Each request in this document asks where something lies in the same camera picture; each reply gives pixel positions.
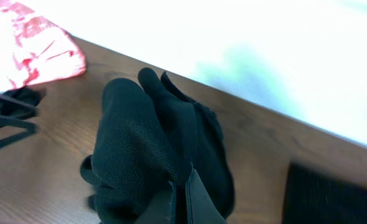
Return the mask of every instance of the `white surface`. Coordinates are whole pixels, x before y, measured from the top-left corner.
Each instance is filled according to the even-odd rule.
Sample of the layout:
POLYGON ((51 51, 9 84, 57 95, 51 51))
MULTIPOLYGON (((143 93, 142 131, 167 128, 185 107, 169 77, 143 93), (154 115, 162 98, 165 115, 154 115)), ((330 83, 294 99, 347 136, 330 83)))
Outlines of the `white surface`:
POLYGON ((23 0, 75 36, 367 145, 367 0, 23 0))

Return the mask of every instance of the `black cloth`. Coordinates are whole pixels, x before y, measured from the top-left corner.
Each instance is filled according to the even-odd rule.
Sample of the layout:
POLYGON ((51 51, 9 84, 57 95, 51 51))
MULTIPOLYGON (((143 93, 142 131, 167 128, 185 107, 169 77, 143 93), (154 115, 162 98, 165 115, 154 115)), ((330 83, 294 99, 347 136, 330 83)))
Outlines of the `black cloth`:
POLYGON ((283 224, 367 224, 367 190, 292 164, 283 224))
MULTIPOLYGON (((160 81, 143 68, 138 80, 143 89, 123 78, 107 84, 95 150, 81 165, 102 222, 134 223, 162 189, 173 185, 185 193, 194 169, 228 217, 235 196, 215 113, 181 93, 165 73, 160 81)), ((185 206, 177 206, 179 219, 185 206)))

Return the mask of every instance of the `red plastic bag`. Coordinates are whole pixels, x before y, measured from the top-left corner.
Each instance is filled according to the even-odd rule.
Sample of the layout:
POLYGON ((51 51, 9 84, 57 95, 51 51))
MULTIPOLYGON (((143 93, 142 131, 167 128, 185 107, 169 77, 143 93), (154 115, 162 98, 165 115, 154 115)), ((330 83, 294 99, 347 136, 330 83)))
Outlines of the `red plastic bag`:
POLYGON ((85 57, 63 29, 19 2, 0 0, 0 92, 83 72, 85 57))

